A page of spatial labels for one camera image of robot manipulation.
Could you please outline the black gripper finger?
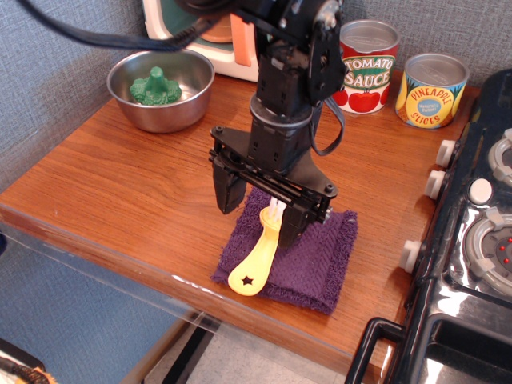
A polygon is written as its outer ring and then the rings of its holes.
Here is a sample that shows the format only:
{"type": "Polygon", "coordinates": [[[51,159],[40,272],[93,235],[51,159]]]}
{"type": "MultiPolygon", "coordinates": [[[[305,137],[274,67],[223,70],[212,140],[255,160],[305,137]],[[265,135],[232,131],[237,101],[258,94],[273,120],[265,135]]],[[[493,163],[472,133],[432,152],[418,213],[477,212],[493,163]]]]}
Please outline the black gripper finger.
{"type": "Polygon", "coordinates": [[[310,224],[312,209],[310,206],[293,204],[287,206],[282,214],[278,247],[289,248],[310,224]]]}
{"type": "Polygon", "coordinates": [[[223,214],[231,213],[243,201],[246,181],[241,177],[241,168],[217,156],[213,160],[213,180],[217,205],[223,214]]]}

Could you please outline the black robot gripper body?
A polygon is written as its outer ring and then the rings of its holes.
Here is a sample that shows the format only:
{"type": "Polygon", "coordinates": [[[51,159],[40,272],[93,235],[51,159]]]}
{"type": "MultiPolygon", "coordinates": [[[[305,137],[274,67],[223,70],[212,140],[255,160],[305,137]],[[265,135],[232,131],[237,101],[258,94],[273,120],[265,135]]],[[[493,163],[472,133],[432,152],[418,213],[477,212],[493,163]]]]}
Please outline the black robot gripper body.
{"type": "Polygon", "coordinates": [[[307,108],[292,117],[253,107],[249,131],[225,126],[210,134],[214,146],[210,161],[217,156],[241,168],[241,177],[288,206],[310,206],[310,222],[324,223],[331,215],[330,201],[337,187],[316,167],[312,152],[328,154],[338,145],[319,150],[314,142],[322,108],[307,108]]]}

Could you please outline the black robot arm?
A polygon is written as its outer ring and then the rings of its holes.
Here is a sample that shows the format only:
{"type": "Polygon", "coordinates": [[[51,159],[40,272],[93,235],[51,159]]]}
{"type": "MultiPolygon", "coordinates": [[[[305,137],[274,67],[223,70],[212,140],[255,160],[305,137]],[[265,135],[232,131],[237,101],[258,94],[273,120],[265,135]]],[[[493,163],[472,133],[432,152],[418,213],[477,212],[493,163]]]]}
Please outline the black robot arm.
{"type": "Polygon", "coordinates": [[[324,222],[337,187],[316,167],[315,135],[324,107],[337,118],[343,87],[340,1],[182,1],[202,19],[232,14],[254,26],[258,81],[249,131],[216,126],[210,152],[219,209],[231,212],[252,185],[285,204],[278,244],[291,246],[314,222],[324,222]]]}

